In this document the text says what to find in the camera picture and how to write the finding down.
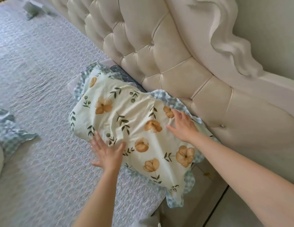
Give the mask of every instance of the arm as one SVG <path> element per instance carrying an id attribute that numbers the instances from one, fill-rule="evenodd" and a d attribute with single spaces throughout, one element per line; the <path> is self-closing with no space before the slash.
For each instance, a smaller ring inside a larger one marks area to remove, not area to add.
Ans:
<path id="1" fill-rule="evenodd" d="M 92 165 L 102 167 L 104 172 L 73 227 L 111 227 L 116 183 L 126 144 L 122 143 L 117 150 L 109 148 L 97 132 L 90 144 L 98 156 L 98 161 L 92 161 Z"/>
<path id="2" fill-rule="evenodd" d="M 173 113 L 176 128 L 167 128 L 199 149 L 265 226 L 294 226 L 293 184 L 199 133 L 184 112 Z"/>

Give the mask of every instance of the floral pillowcase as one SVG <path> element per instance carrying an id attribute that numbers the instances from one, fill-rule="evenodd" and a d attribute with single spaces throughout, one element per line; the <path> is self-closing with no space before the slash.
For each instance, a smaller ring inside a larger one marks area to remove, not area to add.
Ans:
<path id="1" fill-rule="evenodd" d="M 181 204 L 185 174 L 200 152 L 166 128 L 175 121 L 163 101 L 94 69 L 69 120 L 73 133 L 87 141 L 95 130 L 110 146 L 125 141 L 123 165 L 166 187 Z"/>

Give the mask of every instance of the tufted headboard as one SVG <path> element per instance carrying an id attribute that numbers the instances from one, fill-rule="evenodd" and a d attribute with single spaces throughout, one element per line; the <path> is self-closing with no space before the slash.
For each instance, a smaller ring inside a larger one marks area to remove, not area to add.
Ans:
<path id="1" fill-rule="evenodd" d="M 226 146 L 294 183 L 294 81 L 232 34 L 234 0 L 48 0 L 148 90 L 180 98 Z"/>

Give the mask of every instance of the left hand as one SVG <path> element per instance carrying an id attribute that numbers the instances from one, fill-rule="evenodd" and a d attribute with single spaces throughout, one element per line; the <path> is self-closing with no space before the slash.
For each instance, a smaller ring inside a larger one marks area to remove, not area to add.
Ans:
<path id="1" fill-rule="evenodd" d="M 109 147 L 104 143 L 98 132 L 95 132 L 95 136 L 92 136 L 89 142 L 92 151 L 98 157 L 98 160 L 91 161 L 91 164 L 103 168 L 104 172 L 119 172 L 126 143 L 122 142 L 119 148 L 115 150 L 114 147 Z"/>

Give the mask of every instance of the hand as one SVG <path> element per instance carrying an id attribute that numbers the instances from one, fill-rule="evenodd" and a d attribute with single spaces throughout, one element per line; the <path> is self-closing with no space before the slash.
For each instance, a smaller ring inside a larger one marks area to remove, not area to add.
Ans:
<path id="1" fill-rule="evenodd" d="M 104 172 L 114 171 L 118 173 L 121 168 L 126 143 L 122 142 L 119 148 L 114 150 L 104 143 L 98 132 L 95 132 L 95 136 L 92 136 L 89 142 L 92 151 L 98 157 L 98 161 L 91 161 L 91 164 L 103 168 Z"/>
<path id="2" fill-rule="evenodd" d="M 167 128 L 181 141 L 190 143 L 191 138 L 198 132 L 189 115 L 184 111 L 172 109 L 175 118 L 175 128 L 167 125 Z"/>

